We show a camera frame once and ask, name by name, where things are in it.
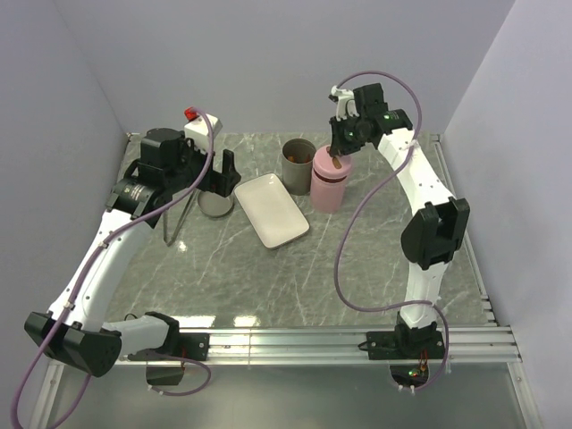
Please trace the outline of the grey cylindrical container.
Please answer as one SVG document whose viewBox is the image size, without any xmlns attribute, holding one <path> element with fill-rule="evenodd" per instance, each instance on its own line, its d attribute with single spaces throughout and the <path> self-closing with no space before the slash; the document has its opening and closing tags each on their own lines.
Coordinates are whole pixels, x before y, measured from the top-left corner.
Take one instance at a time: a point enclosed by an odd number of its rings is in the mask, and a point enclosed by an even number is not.
<svg viewBox="0 0 572 429">
<path fill-rule="evenodd" d="M 313 159 L 316 147 L 306 139 L 291 139 L 282 148 L 282 183 L 290 194 L 304 196 L 310 191 Z M 294 164 L 287 156 L 311 155 L 312 161 L 307 164 Z"/>
</svg>

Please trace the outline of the grey round lid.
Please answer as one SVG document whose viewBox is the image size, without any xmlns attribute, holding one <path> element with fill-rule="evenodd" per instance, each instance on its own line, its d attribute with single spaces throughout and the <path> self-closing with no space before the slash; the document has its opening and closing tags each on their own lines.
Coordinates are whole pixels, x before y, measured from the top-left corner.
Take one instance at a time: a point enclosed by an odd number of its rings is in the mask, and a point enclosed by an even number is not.
<svg viewBox="0 0 572 429">
<path fill-rule="evenodd" d="M 233 196 L 221 197 L 212 192 L 201 191 L 197 203 L 203 215 L 214 219 L 228 215 L 234 208 Z"/>
</svg>

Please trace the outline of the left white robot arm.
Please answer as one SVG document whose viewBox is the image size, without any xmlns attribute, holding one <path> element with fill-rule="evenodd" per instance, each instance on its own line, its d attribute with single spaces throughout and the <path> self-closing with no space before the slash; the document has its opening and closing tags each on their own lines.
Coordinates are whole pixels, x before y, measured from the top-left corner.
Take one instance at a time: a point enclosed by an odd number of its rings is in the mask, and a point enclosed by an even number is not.
<svg viewBox="0 0 572 429">
<path fill-rule="evenodd" d="M 101 377 L 124 355 L 151 349 L 161 359 L 181 348 L 179 322 L 157 312 L 129 321 L 105 320 L 131 259 L 159 219 L 159 208 L 194 187 L 228 197 L 240 182 L 234 154 L 223 151 L 221 171 L 207 153 L 220 123 L 188 123 L 183 130 L 155 128 L 140 141 L 139 158 L 114 185 L 97 236 L 58 299 L 45 313 L 31 313 L 25 332 L 49 358 Z"/>
</svg>

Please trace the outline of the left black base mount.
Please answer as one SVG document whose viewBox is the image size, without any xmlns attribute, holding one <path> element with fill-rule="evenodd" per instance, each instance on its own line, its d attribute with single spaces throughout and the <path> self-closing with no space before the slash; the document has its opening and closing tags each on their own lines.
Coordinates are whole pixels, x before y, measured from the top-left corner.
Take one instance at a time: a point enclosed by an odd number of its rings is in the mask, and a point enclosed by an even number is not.
<svg viewBox="0 0 572 429">
<path fill-rule="evenodd" d="M 200 362 L 207 360 L 210 335 L 207 332 L 181 332 L 175 345 L 173 355 L 177 358 L 188 358 Z"/>
</svg>

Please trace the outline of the roasted chicken wing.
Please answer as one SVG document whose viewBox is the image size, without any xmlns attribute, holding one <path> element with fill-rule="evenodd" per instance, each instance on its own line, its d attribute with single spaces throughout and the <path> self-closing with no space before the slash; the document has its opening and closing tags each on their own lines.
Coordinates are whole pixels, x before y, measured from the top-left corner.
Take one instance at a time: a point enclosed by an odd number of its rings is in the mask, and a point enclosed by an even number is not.
<svg viewBox="0 0 572 429">
<path fill-rule="evenodd" d="M 306 156 L 300 156 L 300 155 L 296 155 L 296 156 L 287 156 L 287 160 L 291 163 L 294 164 L 307 164 L 309 162 L 312 161 L 312 156 L 311 155 L 306 155 Z"/>
</svg>

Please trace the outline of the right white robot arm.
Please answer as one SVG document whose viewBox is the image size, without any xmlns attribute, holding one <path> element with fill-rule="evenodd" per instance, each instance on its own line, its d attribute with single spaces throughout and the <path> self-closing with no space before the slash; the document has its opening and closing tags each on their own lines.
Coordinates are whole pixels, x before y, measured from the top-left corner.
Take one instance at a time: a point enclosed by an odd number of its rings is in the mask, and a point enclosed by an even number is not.
<svg viewBox="0 0 572 429">
<path fill-rule="evenodd" d="M 442 358 L 445 341 L 437 329 L 442 278 L 460 249 L 470 206 L 439 179 L 417 141 L 407 114 L 391 110 L 380 84 L 353 90 L 332 87 L 332 156 L 351 155 L 372 144 L 392 168 L 408 199 L 412 218 L 400 236 L 408 260 L 405 302 L 398 305 L 392 332 L 367 336 L 370 354 L 388 359 Z"/>
</svg>

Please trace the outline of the white rectangular plate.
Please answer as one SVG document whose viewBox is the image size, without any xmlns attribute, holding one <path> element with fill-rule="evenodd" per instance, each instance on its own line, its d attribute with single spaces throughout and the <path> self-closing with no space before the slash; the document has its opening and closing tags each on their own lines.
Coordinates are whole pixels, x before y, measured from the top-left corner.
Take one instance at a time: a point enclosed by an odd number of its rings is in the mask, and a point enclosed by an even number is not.
<svg viewBox="0 0 572 429">
<path fill-rule="evenodd" d="M 268 249 L 278 248 L 309 232 L 306 217 L 274 173 L 241 183 L 234 195 Z"/>
</svg>

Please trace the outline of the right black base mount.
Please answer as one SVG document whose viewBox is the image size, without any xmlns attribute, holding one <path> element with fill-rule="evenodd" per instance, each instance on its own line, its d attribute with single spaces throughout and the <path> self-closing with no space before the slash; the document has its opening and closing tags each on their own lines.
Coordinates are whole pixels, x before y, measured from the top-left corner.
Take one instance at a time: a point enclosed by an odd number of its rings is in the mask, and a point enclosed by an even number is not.
<svg viewBox="0 0 572 429">
<path fill-rule="evenodd" d="M 410 334 L 405 332 L 367 332 L 366 340 L 357 348 L 368 355 L 369 360 L 418 360 L 442 359 L 445 344 L 440 332 Z"/>
</svg>

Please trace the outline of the pink round lid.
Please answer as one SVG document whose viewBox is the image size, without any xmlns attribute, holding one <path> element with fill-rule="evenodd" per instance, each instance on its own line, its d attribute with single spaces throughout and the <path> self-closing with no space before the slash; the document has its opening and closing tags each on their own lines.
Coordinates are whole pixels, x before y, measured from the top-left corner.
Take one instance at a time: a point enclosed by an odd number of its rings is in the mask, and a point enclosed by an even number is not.
<svg viewBox="0 0 572 429">
<path fill-rule="evenodd" d="M 320 180 L 329 183 L 342 182 L 349 177 L 351 170 L 351 156 L 331 156 L 329 146 L 323 146 L 316 150 L 313 159 L 313 172 Z"/>
</svg>

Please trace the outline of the aluminium rail frame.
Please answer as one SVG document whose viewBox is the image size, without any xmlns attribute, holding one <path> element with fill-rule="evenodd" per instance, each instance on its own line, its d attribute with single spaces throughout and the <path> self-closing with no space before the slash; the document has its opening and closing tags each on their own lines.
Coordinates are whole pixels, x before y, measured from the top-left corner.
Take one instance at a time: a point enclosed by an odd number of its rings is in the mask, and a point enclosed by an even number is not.
<svg viewBox="0 0 572 429">
<path fill-rule="evenodd" d="M 539 428 L 542 419 L 510 329 L 458 327 L 434 382 L 399 388 L 389 361 L 359 348 L 363 327 L 212 330 L 206 368 L 182 398 L 149 390 L 145 361 L 119 360 L 74 402 L 80 372 L 49 366 L 31 426 L 66 409 L 69 428 Z"/>
</svg>

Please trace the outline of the pink cylindrical container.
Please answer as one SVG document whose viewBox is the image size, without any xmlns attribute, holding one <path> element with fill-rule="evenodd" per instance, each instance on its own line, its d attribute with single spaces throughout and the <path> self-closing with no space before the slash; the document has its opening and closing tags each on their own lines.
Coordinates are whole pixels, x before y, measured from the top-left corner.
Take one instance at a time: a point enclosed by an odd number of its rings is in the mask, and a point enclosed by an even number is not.
<svg viewBox="0 0 572 429">
<path fill-rule="evenodd" d="M 315 210 L 333 214 L 341 208 L 348 177 L 330 179 L 312 171 L 310 202 Z"/>
</svg>

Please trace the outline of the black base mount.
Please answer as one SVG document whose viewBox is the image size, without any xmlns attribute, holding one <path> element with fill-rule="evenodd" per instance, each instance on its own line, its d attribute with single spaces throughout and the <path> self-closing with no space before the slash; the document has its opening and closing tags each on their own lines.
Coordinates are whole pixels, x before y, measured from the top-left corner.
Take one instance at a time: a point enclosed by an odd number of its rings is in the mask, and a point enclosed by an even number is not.
<svg viewBox="0 0 572 429">
<path fill-rule="evenodd" d="M 207 360 L 210 335 L 207 332 L 181 332 L 175 345 L 173 355 L 177 358 L 188 358 L 200 362 Z"/>
<path fill-rule="evenodd" d="M 410 334 L 405 332 L 367 332 L 366 340 L 357 348 L 368 355 L 369 360 L 418 360 L 442 359 L 445 344 L 440 332 Z"/>
</svg>

